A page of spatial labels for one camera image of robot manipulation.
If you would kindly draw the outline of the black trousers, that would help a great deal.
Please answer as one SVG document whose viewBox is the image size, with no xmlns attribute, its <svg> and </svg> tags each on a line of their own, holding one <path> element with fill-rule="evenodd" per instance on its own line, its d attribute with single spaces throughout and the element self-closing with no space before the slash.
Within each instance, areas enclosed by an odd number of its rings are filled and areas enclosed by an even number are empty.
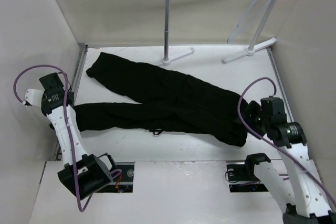
<svg viewBox="0 0 336 224">
<path fill-rule="evenodd" d="M 154 134 L 209 134 L 238 147 L 246 143 L 247 130 L 238 122 L 237 110 L 245 109 L 247 102 L 235 92 L 189 74 L 105 52 L 86 73 L 109 91 L 128 97 L 132 102 L 76 105 L 80 131 L 113 127 L 145 129 Z"/>
</svg>

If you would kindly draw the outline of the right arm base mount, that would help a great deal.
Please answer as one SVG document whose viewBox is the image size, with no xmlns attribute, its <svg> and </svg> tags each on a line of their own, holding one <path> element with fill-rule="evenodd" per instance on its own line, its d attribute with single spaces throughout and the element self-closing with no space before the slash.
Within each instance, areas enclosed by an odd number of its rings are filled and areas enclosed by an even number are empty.
<svg viewBox="0 0 336 224">
<path fill-rule="evenodd" d="M 261 193 L 267 188 L 254 175 L 250 175 L 243 163 L 228 163 L 225 179 L 231 193 Z"/>
</svg>

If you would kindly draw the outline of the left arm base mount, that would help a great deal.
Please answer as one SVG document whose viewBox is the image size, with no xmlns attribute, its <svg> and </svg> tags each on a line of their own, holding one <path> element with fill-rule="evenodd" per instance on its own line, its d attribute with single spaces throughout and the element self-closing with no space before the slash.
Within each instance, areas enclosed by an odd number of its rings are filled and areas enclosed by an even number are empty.
<svg viewBox="0 0 336 224">
<path fill-rule="evenodd" d="M 135 163 L 117 163 L 122 173 L 113 183 L 98 191 L 98 193 L 132 193 Z"/>
</svg>

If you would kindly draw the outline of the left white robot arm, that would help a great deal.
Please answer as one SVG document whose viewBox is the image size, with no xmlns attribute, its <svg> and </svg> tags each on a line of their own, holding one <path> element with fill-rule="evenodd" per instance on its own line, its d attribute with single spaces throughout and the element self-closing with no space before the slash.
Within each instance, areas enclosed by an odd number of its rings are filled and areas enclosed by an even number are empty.
<svg viewBox="0 0 336 224">
<path fill-rule="evenodd" d="M 83 200 L 110 185 L 119 176 L 119 169 L 111 155 L 88 154 L 76 122 L 73 106 L 74 93 L 67 91 L 58 73 L 39 79 L 44 88 L 41 111 L 50 121 L 62 152 L 63 170 L 58 172 L 60 182 L 77 198 Z"/>
</svg>

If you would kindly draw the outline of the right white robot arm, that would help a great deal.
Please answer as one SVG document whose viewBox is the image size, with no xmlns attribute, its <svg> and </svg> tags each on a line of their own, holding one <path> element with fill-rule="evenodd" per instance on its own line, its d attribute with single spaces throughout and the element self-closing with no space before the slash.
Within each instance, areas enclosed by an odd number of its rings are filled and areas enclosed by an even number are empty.
<svg viewBox="0 0 336 224">
<path fill-rule="evenodd" d="M 252 101 L 246 110 L 237 109 L 240 124 L 260 140 L 275 148 L 282 158 L 288 180 L 274 169 L 265 153 L 245 159 L 244 175 L 259 179 L 278 204 L 283 223 L 335 223 L 335 212 L 325 199 L 330 194 L 311 173 L 305 133 L 297 122 L 287 122 L 281 98 Z"/>
</svg>

